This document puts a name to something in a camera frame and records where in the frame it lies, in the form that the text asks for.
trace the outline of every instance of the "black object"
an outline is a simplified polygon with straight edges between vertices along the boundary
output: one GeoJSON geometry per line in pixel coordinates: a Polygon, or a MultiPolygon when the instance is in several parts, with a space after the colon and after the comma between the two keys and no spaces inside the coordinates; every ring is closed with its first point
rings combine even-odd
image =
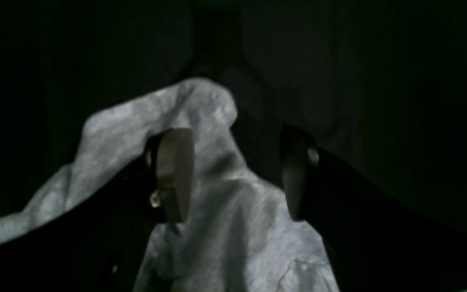
{"type": "Polygon", "coordinates": [[[300,129],[281,133],[293,220],[322,235],[342,292],[467,289],[467,235],[393,200],[300,129]]]}
{"type": "Polygon", "coordinates": [[[175,81],[205,77],[217,83],[228,68],[237,68],[259,86],[269,90],[261,74],[243,53],[241,5],[239,0],[193,0],[193,56],[185,63],[175,81]]]}
{"type": "Polygon", "coordinates": [[[185,220],[192,173],[191,130],[150,138],[89,199],[0,245],[0,291],[131,291],[154,226],[185,220]]]}

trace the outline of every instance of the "gray cloth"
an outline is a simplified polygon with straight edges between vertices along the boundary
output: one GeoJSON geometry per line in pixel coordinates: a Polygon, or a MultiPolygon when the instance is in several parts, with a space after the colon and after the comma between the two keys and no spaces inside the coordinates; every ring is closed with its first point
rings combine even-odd
{"type": "Polygon", "coordinates": [[[191,127],[195,177],[187,222],[153,231],[135,292],[154,273],[174,291],[338,291],[321,237],[293,222],[282,190],[248,169],[229,131],[226,89],[190,79],[91,116],[76,159],[18,214],[0,218],[0,243],[91,196],[143,150],[145,137],[191,127]]]}

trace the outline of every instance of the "crumpled fabric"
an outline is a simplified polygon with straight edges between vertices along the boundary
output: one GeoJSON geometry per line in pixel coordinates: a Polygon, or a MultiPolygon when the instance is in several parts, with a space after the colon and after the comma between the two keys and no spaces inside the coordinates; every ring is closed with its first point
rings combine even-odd
{"type": "Polygon", "coordinates": [[[200,78],[94,114],[75,160],[22,212],[0,218],[0,243],[91,196],[141,154],[146,137],[190,127],[195,176],[189,217],[154,229],[134,291],[149,291],[157,277],[171,283],[172,291],[337,292],[319,234],[293,222],[283,191],[248,169],[229,131],[236,117],[231,94],[200,78]]]}

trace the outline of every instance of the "dark background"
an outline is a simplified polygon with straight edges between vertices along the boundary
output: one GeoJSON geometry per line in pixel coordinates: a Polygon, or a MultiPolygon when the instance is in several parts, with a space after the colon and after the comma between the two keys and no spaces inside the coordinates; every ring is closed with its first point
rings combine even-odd
{"type": "MultiPolygon", "coordinates": [[[[467,1],[240,7],[238,39],[216,52],[239,52],[259,74],[221,75],[254,172],[281,185],[287,120],[388,194],[467,232],[467,1]]],[[[196,25],[185,0],[0,2],[0,216],[73,159],[90,114],[173,83],[196,53],[196,25]]]]}

